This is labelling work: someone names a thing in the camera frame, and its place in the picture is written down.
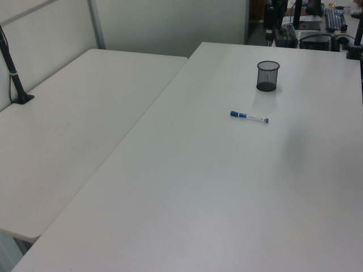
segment white table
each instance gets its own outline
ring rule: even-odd
[[[14,272],[363,271],[362,136],[359,62],[202,43]]]
[[[89,50],[0,113],[0,232],[34,242],[184,65]]]

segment floor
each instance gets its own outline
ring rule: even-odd
[[[250,22],[248,24],[248,45],[266,46],[265,42],[266,30],[263,28],[262,22]]]

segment marker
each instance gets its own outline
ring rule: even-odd
[[[249,120],[259,121],[259,122],[263,122],[263,123],[268,123],[268,118],[256,117],[256,116],[247,115],[244,113],[231,112],[231,116],[246,118]]]

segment monitor arm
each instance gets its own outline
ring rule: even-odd
[[[34,98],[34,96],[29,95],[24,91],[24,88],[20,81],[18,72],[16,71],[15,65],[10,56],[9,46],[7,44],[5,34],[4,34],[1,26],[0,26],[0,50],[4,57],[6,66],[9,70],[10,77],[11,77],[12,81],[14,82],[16,91],[18,92],[18,98],[16,100],[14,100],[14,103],[23,105],[26,102],[32,100]]]
[[[362,60],[362,52],[363,48],[361,45],[362,42],[362,35],[363,35],[363,10],[361,13],[361,17],[359,19],[359,25],[356,33],[356,38],[354,39],[354,44],[349,43],[348,52],[347,52],[347,59],[349,60]]]

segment desk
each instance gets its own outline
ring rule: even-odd
[[[289,1],[289,7],[291,7],[294,4],[295,1]],[[329,0],[322,0],[322,3],[325,4],[325,9],[329,8],[329,3],[336,3],[337,6],[349,6],[351,7],[351,11],[350,14],[345,12],[344,13],[344,18],[345,21],[348,25],[348,29],[346,33],[340,33],[340,31],[335,31],[334,33],[328,33],[325,28],[326,28],[326,21],[325,21],[325,16],[322,17],[322,22],[321,22],[321,30],[320,32],[322,33],[328,33],[330,35],[341,35],[341,34],[345,34],[345,35],[350,35],[352,37],[356,37],[356,32],[357,32],[357,28],[358,28],[358,24],[359,24],[359,20],[352,18],[351,17],[351,13],[354,12],[361,12],[362,8],[359,7],[357,4],[353,3],[352,0],[335,0],[335,1],[329,1]],[[304,30],[298,30],[296,31],[296,37],[297,39],[300,39],[300,35],[301,32],[303,32]]]
[[[360,84],[343,54],[202,43],[14,272],[362,271]]]
[[[0,113],[0,231],[34,242],[184,65],[89,50]]]

